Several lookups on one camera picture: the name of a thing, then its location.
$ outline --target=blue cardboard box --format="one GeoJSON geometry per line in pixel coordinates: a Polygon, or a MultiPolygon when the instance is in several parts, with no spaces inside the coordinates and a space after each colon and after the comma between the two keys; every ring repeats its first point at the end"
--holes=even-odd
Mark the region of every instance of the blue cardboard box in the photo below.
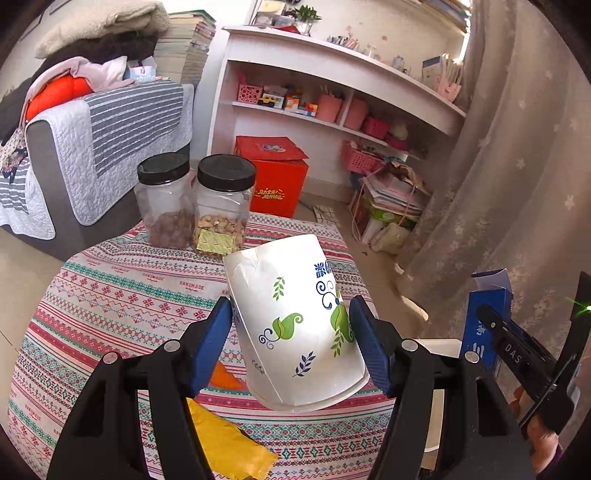
{"type": "Polygon", "coordinates": [[[493,288],[470,292],[468,296],[468,309],[466,313],[462,348],[460,350],[460,356],[463,356],[467,351],[478,353],[482,361],[485,363],[486,368],[495,376],[499,370],[500,359],[497,358],[496,352],[492,347],[492,335],[490,331],[488,331],[488,329],[481,324],[476,317],[476,309],[480,305],[488,304],[499,313],[505,321],[512,321],[511,302],[513,301],[513,293],[511,292],[511,286],[508,284],[508,276],[506,277],[507,283],[505,283],[505,285],[509,287],[509,289],[499,287],[495,284],[487,285],[486,282],[482,282],[482,280],[484,280],[483,277],[486,277],[487,275],[498,275],[502,272],[502,270],[497,270],[494,272],[472,275],[479,286],[493,288]]]}

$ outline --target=nut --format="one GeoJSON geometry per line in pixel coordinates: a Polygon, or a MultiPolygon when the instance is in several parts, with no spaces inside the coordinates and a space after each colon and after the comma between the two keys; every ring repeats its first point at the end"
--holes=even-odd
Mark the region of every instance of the nut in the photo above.
{"type": "Polygon", "coordinates": [[[193,232],[193,247],[195,250],[198,250],[197,243],[199,242],[199,235],[203,229],[209,232],[232,235],[234,237],[232,252],[242,249],[242,232],[244,231],[244,226],[239,219],[231,220],[224,215],[203,215],[202,217],[198,218],[196,221],[195,231],[193,232]]]}
{"type": "Polygon", "coordinates": [[[159,248],[187,248],[193,234],[194,217],[188,210],[166,212],[146,223],[148,242],[159,248]]]}

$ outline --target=patterned tablecloth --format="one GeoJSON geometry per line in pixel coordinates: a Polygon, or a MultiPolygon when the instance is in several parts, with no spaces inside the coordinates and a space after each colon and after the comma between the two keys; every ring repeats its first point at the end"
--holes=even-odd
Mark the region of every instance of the patterned tablecloth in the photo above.
{"type": "MultiPolygon", "coordinates": [[[[248,247],[315,234],[348,302],[370,301],[353,258],[334,226],[253,214],[248,247]]],[[[100,357],[150,353],[187,325],[207,317],[227,295],[221,261],[149,246],[143,225],[81,252],[53,279],[27,329],[12,378],[8,436],[45,478],[57,438],[100,357]]],[[[388,425],[393,401],[369,382],[351,398],[304,414],[268,410],[244,381],[246,369],[234,327],[220,360],[243,389],[208,387],[198,400],[279,455],[269,478],[365,478],[388,425]]],[[[139,393],[148,470],[162,478],[146,392],[139,393]]]]}

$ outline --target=black jar lid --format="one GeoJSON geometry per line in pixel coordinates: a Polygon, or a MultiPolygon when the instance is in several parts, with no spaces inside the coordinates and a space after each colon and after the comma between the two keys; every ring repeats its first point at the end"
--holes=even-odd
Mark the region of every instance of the black jar lid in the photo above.
{"type": "Polygon", "coordinates": [[[143,185],[162,185],[189,173],[189,159],[180,153],[161,153],[138,165],[138,180],[143,185]]]}
{"type": "Polygon", "coordinates": [[[236,155],[209,155],[199,162],[197,179],[216,192],[242,192],[255,184],[256,167],[236,155]]]}

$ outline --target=potted plant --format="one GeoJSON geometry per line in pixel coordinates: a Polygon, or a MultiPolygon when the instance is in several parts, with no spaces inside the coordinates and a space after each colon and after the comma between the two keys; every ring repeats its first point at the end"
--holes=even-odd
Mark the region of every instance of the potted plant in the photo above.
{"type": "Polygon", "coordinates": [[[316,9],[313,7],[308,7],[307,5],[289,10],[285,13],[285,15],[289,15],[296,19],[295,27],[303,35],[310,35],[312,23],[322,20],[322,17],[318,16],[316,9]]]}

